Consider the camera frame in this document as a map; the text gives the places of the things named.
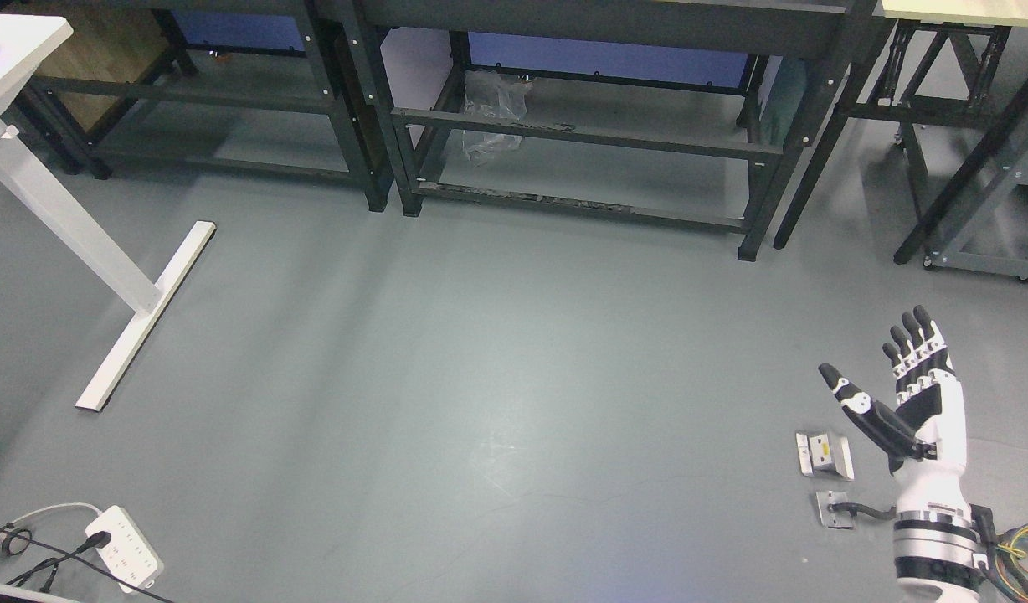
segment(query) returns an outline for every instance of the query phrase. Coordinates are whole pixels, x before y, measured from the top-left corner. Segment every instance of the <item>table foot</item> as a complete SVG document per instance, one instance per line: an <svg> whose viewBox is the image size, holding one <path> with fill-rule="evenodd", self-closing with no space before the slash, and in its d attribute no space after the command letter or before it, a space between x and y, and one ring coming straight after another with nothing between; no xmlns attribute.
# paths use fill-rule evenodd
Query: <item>table foot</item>
<svg viewBox="0 0 1028 603"><path fill-rule="evenodd" d="M186 277L190 267L193 266L197 256L200 255L200 251L209 242L215 230L216 224L212 222L196 222L193 225L193 228L190 229L190 232L183 239L183 243L180 244L176 255L173 256L173 259L164 267L160 278L157 278L157 282L154 284L157 290L160 291L157 306L152 312L135 313L135 316L128 322L126 329L123 329L119 339L116 339L112 350L108 352L108 355L102 362L102 366L98 368L97 373L89 380L89 384L86 385L82 397L79 397L79 401L74 403L75 408L93 411L101 411L102 408L105 408L112 389L115 389L119 378L123 377L127 366L131 365L132 360L135 359L135 354L142 347L143 341L146 341L147 336L150 335L153 325L160 317L164 308L169 306L171 298L176 295L178 286Z"/></svg>

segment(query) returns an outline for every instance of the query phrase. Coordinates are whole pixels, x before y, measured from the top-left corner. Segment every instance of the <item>transparent plastic bag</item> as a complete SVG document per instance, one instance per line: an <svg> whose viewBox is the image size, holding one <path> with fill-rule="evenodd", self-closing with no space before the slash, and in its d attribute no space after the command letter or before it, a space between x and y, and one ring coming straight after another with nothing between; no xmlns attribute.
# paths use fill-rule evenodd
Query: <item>transparent plastic bag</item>
<svg viewBox="0 0 1028 603"><path fill-rule="evenodd" d="M482 117L521 119L525 117L525 95L533 84L516 75L490 71L466 73L466 104L463 113ZM465 129L462 148L473 165L483 165L499 153L521 146L521 137L514 134L475 133Z"/></svg>

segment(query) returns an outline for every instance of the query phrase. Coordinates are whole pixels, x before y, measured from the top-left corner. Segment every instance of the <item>blue object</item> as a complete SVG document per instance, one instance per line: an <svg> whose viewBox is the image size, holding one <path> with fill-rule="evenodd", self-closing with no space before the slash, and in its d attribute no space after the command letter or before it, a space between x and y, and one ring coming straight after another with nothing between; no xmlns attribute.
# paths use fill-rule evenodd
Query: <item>blue object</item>
<svg viewBox="0 0 1028 603"><path fill-rule="evenodd" d="M526 38L507 34L469 34L476 65L559 71L630 79L738 87L747 54L588 42L583 39Z"/></svg>
<svg viewBox="0 0 1028 603"><path fill-rule="evenodd" d="M209 11L174 11L174 14L189 44L304 50L292 16Z"/></svg>

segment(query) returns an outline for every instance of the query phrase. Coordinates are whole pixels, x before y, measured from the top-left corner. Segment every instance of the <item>power strip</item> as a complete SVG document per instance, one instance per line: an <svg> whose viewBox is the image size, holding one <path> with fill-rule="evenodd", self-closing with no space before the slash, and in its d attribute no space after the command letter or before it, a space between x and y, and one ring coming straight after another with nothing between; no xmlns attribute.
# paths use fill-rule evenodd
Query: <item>power strip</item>
<svg viewBox="0 0 1028 603"><path fill-rule="evenodd" d="M108 544L97 550L108 565L109 573L135 588L153 587L154 578L164 571L164 564L138 531L127 512L122 506L112 505L86 526L88 537L101 531L112 535ZM128 595L138 593L122 583L119 589Z"/></svg>

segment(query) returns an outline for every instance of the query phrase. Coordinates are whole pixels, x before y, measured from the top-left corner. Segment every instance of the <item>white table leg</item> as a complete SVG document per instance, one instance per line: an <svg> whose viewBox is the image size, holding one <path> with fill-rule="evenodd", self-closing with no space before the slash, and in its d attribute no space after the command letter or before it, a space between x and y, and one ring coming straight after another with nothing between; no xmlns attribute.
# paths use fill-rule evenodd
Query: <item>white table leg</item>
<svg viewBox="0 0 1028 603"><path fill-rule="evenodd" d="M100 411L190 266L213 236L216 224L196 222L157 282L152 284L67 188L15 138L0 138L0 180L135 309L127 328L74 404L78 408Z"/></svg>
<svg viewBox="0 0 1028 603"><path fill-rule="evenodd" d="M0 180L136 312L160 292L20 139L0 139Z"/></svg>

